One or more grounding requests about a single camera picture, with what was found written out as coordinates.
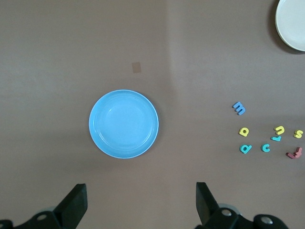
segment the plate rim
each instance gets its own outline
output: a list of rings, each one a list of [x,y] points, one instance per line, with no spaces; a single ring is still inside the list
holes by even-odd
[[[153,137],[148,137],[148,139],[152,139],[152,142],[145,148],[145,150],[141,150],[139,151],[139,153],[137,153],[136,155],[134,156],[128,156],[128,157],[123,157],[123,156],[114,156],[111,154],[111,152],[108,152],[108,150],[102,150],[101,147],[99,146],[99,144],[96,143],[94,136],[96,136],[96,133],[94,131],[94,128],[93,128],[93,120],[94,120],[94,117],[93,116],[93,111],[95,111],[96,109],[96,106],[97,104],[99,103],[99,101],[104,98],[105,96],[109,96],[111,94],[114,94],[114,93],[120,93],[120,92],[129,92],[129,93],[133,93],[133,94],[136,94],[137,96],[139,96],[140,98],[142,98],[144,101],[146,101],[149,106],[151,107],[151,109],[153,110],[153,117],[156,119],[156,121],[153,122],[153,125],[155,125],[155,128],[156,130],[154,131],[155,134],[153,135]],[[111,156],[111,157],[114,157],[114,158],[118,158],[118,159],[130,159],[130,158],[134,158],[134,157],[137,157],[137,156],[140,156],[142,155],[143,153],[145,153],[148,149],[151,148],[151,146],[154,144],[156,138],[157,138],[157,135],[158,135],[158,132],[159,132],[159,116],[158,116],[158,113],[156,111],[156,108],[154,107],[154,105],[152,104],[152,102],[146,97],[144,96],[143,94],[137,92],[137,91],[133,91],[133,90],[129,90],[129,89],[118,89],[118,90],[114,90],[114,91],[110,91],[106,94],[104,94],[102,97],[100,97],[94,104],[94,106],[92,107],[91,109],[91,112],[90,112],[90,115],[89,115],[89,132],[90,132],[90,136],[93,140],[93,142],[95,143],[95,145],[105,154]]]
[[[295,50],[299,50],[299,51],[303,51],[305,52],[305,48],[302,49],[302,48],[297,48],[295,46],[293,46],[289,41],[287,41],[287,39],[283,36],[282,32],[280,31],[279,29],[279,22],[278,22],[278,18],[279,18],[279,11],[281,9],[281,7],[283,6],[283,3],[287,1],[287,0],[280,0],[277,4],[277,7],[276,7],[276,11],[275,11],[275,27],[276,27],[276,30],[277,30],[277,33],[279,34],[280,38],[291,48],[295,49]]]

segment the white plate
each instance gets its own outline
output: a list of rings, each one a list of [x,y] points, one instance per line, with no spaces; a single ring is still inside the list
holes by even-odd
[[[305,0],[280,0],[275,24],[278,34],[286,44],[305,51]]]

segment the plate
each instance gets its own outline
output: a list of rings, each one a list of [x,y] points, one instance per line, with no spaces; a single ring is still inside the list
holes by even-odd
[[[116,158],[133,158],[154,143],[159,119],[153,104],[131,90],[107,93],[93,106],[89,131],[97,147]]]
[[[305,0],[280,0],[275,13],[275,24],[286,44],[305,51]]]

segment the blue plate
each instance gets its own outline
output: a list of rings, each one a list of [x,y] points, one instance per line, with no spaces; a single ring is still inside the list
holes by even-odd
[[[153,104],[131,90],[109,92],[90,113],[89,130],[97,147],[116,158],[133,158],[154,143],[159,120]]]

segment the blue letter m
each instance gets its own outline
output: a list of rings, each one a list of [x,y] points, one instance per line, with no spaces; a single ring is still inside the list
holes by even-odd
[[[242,115],[246,111],[246,108],[244,108],[241,102],[235,103],[233,105],[233,108],[235,108],[235,111],[237,112],[238,115]]]

